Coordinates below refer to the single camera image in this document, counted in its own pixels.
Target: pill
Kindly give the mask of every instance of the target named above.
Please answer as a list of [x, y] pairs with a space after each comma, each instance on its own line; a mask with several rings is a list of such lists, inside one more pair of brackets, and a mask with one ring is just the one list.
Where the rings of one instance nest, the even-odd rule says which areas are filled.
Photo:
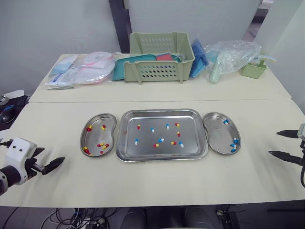
[[239, 140], [235, 137], [234, 138], [234, 141], [233, 141], [235, 144], [239, 144]]
[[103, 146], [103, 149], [107, 148], [109, 146], [109, 144], [106, 144]]
[[87, 127], [87, 131], [91, 131], [92, 130], [92, 125]]

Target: table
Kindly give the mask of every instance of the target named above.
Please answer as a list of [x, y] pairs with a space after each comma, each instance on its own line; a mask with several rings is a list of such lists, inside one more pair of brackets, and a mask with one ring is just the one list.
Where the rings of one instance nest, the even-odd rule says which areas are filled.
[[[238, 128], [242, 147], [232, 156], [209, 150], [200, 160], [127, 163], [112, 152], [89, 158], [80, 151], [83, 125], [99, 113], [117, 118], [132, 109], [192, 108], [201, 116], [217, 111]], [[253, 203], [305, 199], [301, 167], [268, 150], [301, 156], [300, 139], [275, 133], [298, 129], [305, 117], [292, 100], [33, 103], [22, 110], [6, 139], [23, 137], [45, 147], [47, 164], [65, 156], [58, 169], [13, 186], [0, 205], [27, 207], [125, 207]], [[0, 148], [3, 165], [6, 148]]]
[[269, 68], [259, 80], [227, 74], [217, 84], [208, 82], [202, 73], [198, 78], [171, 82], [116, 81], [102, 84], [76, 85], [71, 90], [47, 90], [48, 75], [39, 84], [30, 103], [50, 102], [148, 102], [148, 101], [204, 101], [241, 99], [290, 99], [291, 96]]

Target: plastic bag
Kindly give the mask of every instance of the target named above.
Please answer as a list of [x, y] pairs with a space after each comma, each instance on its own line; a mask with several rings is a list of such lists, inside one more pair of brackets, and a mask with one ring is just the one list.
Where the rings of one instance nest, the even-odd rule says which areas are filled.
[[260, 54], [261, 46], [243, 40], [223, 41], [205, 47], [207, 58], [214, 62], [210, 81], [216, 83], [220, 74], [238, 71]]
[[115, 58], [109, 52], [93, 52], [76, 61], [80, 68], [75, 74], [75, 83], [100, 83], [111, 79]]
[[192, 50], [194, 52], [195, 60], [190, 71], [190, 78], [195, 78], [202, 70], [206, 68], [209, 62], [198, 39], [192, 43]]
[[71, 89], [75, 85], [75, 74], [80, 69], [79, 65], [72, 65], [65, 73], [51, 75], [46, 83], [48, 90]]
[[76, 60], [77, 54], [73, 54], [71, 56], [68, 56], [66, 58], [63, 58], [61, 61], [59, 61], [52, 69], [50, 76], [58, 73], [64, 73], [65, 71], [70, 68], [70, 66], [73, 64], [73, 62]]

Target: blue plastic bag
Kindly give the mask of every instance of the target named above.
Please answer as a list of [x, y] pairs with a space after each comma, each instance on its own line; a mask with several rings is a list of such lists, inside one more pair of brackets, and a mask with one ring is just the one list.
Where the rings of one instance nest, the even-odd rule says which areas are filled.
[[192, 43], [192, 49], [195, 55], [195, 60], [193, 61], [191, 72], [190, 72], [190, 78], [195, 78], [199, 75], [199, 73], [206, 68], [206, 66], [209, 64], [204, 49], [202, 48], [202, 45], [200, 44], [199, 40], [196, 39]]

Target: green container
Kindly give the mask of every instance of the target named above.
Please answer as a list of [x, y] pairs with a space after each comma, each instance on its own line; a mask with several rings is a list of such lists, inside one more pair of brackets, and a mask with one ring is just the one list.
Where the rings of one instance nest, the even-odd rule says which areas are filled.
[[265, 70], [266, 65], [264, 65], [264, 61], [261, 61], [259, 65], [253, 65], [249, 63], [245, 67], [243, 67], [242, 75], [258, 79]]
[[188, 36], [184, 32], [172, 33], [132, 33], [130, 34], [130, 54], [162, 54], [171, 52], [183, 55], [178, 61], [125, 62], [126, 82], [180, 81], [187, 80], [195, 59]]

